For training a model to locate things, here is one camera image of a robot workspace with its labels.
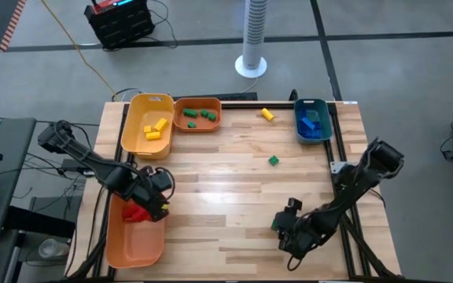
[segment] wooden table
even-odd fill
[[[343,102],[336,105],[347,158],[358,161],[367,145],[359,106]],[[123,103],[105,105],[94,149],[105,158],[114,157],[122,112]],[[259,109],[225,109],[217,132],[186,134],[175,130],[166,159],[136,159],[139,167],[150,164],[169,169],[176,178],[176,192],[169,207],[166,246],[160,260],[146,268],[117,270],[116,280],[348,277],[338,232],[322,247],[309,252],[296,271],[286,269],[289,254],[278,250],[277,234],[270,229],[274,214],[285,207],[289,197],[302,200],[303,211],[310,211],[331,201],[333,190],[324,146],[296,142],[293,110],[271,112],[276,118],[267,122]],[[332,146],[335,160],[339,160],[334,140]],[[122,160],[126,160],[127,154],[123,154]],[[268,163],[273,155],[280,159],[274,167]],[[99,188],[96,181],[87,181],[71,271],[87,255]],[[97,211],[95,242],[104,204],[101,200]],[[382,202],[367,193],[358,201],[358,209],[366,242],[398,274],[400,268]],[[355,244],[352,247],[359,274],[357,248]],[[101,274],[106,274],[107,268],[104,261]]]

